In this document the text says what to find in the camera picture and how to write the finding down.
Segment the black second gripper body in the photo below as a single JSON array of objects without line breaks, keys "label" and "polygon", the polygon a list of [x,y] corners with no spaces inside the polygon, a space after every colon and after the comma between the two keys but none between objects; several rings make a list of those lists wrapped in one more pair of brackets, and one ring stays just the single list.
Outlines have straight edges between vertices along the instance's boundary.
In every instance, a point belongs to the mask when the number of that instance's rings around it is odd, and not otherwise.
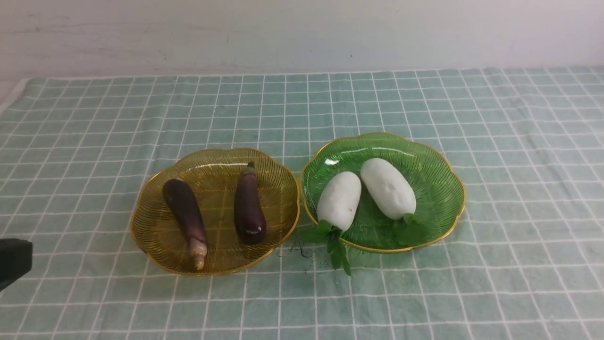
[{"label": "black second gripper body", "polygon": [[0,239],[0,290],[8,288],[33,266],[33,243],[18,238]]}]

